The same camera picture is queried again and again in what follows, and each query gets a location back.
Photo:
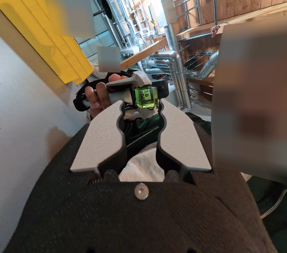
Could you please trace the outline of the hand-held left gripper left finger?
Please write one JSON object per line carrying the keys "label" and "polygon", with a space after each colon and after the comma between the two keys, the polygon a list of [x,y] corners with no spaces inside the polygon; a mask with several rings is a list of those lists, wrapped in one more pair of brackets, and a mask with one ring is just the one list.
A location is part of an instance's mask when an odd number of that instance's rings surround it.
{"label": "hand-held left gripper left finger", "polygon": [[127,162],[124,114],[125,104],[120,100],[91,121],[70,168],[72,172],[121,172]]}

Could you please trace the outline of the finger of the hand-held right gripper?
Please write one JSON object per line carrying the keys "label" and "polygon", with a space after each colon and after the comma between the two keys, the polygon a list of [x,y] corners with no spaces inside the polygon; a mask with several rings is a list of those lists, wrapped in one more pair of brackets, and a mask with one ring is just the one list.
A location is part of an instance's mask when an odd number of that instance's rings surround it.
{"label": "finger of the hand-held right gripper", "polygon": [[148,76],[142,71],[134,71],[131,75],[132,85],[131,88],[143,88],[152,86],[152,82]]}
{"label": "finger of the hand-held right gripper", "polygon": [[152,116],[158,114],[158,108],[139,108],[136,106],[125,106],[125,120],[134,120],[134,119],[148,119]]}

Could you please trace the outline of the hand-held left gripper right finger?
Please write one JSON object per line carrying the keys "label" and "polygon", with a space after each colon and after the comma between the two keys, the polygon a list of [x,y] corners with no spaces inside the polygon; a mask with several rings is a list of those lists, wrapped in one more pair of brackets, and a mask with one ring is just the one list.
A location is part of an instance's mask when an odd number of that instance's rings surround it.
{"label": "hand-held left gripper right finger", "polygon": [[159,101],[158,113],[156,161],[164,172],[211,172],[193,121],[166,99]]}

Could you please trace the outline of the green transparent cube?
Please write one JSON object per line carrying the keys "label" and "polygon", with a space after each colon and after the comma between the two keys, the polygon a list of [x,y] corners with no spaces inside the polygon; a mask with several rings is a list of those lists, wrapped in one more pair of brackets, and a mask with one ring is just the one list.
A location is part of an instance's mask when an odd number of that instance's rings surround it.
{"label": "green transparent cube", "polygon": [[157,88],[153,86],[135,88],[135,103],[142,109],[158,106]]}

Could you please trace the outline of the yellow plastic bin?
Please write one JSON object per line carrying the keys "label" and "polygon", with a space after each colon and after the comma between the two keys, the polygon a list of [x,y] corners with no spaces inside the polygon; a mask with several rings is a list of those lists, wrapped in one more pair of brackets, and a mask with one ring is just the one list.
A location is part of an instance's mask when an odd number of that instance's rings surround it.
{"label": "yellow plastic bin", "polygon": [[54,34],[45,0],[0,0],[0,8],[63,83],[78,85],[93,72],[73,37]]}

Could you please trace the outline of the person's right hand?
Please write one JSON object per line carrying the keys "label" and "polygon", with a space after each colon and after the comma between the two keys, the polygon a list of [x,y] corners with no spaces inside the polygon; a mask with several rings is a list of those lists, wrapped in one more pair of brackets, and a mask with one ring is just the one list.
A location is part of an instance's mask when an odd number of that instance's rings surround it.
{"label": "person's right hand", "polygon": [[84,90],[84,94],[90,102],[92,109],[89,109],[91,119],[94,119],[103,110],[112,105],[109,93],[117,92],[118,90],[107,87],[104,82],[99,82],[96,88],[88,86]]}

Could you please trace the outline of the wooden ceiling beam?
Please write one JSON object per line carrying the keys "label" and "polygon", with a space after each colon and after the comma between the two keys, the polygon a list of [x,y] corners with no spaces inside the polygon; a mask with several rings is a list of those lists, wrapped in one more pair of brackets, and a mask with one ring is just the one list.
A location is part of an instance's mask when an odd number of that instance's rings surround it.
{"label": "wooden ceiling beam", "polygon": [[149,47],[141,50],[140,52],[134,54],[133,56],[129,57],[128,59],[122,61],[120,63],[121,71],[124,71],[124,70],[130,68],[131,66],[137,64],[138,62],[147,58],[151,54],[154,54],[155,52],[161,51],[162,48],[167,46],[167,45],[168,45],[168,42],[167,42],[166,37],[155,42],[154,44],[150,45]]}

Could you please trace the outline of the silver ventilation ducts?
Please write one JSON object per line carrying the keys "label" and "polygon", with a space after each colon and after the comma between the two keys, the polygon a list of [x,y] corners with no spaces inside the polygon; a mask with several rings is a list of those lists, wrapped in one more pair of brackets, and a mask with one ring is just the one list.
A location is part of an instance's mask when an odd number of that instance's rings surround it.
{"label": "silver ventilation ducts", "polygon": [[152,52],[149,57],[153,59],[155,66],[160,68],[147,68],[150,60],[142,63],[146,74],[170,74],[179,107],[183,111],[191,110],[191,99],[189,96],[186,78],[195,80],[206,79],[215,69],[219,51],[214,52],[200,71],[184,70],[181,55],[179,53],[178,41],[174,32],[173,22],[177,20],[173,0],[152,0],[155,15],[160,27],[164,27],[164,34],[169,46],[169,51]]}

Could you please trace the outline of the white shirt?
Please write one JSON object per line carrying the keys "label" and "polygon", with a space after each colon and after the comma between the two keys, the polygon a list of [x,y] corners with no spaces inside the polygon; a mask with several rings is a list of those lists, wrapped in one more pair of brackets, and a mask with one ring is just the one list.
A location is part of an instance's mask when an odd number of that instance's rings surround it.
{"label": "white shirt", "polygon": [[119,174],[121,182],[163,182],[164,170],[156,161],[156,142],[132,157]]}

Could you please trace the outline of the black disc floor lamp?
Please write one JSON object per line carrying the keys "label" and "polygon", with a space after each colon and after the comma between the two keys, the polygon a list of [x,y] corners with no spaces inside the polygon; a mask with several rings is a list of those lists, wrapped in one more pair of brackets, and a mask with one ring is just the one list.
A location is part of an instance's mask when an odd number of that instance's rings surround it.
{"label": "black disc floor lamp", "polygon": [[93,14],[93,17],[103,13],[108,17],[109,20],[112,20],[113,14],[112,14],[112,11],[110,9],[109,3],[106,0],[96,0],[96,1],[99,4],[99,6],[101,6],[101,10],[98,12],[95,12]]}

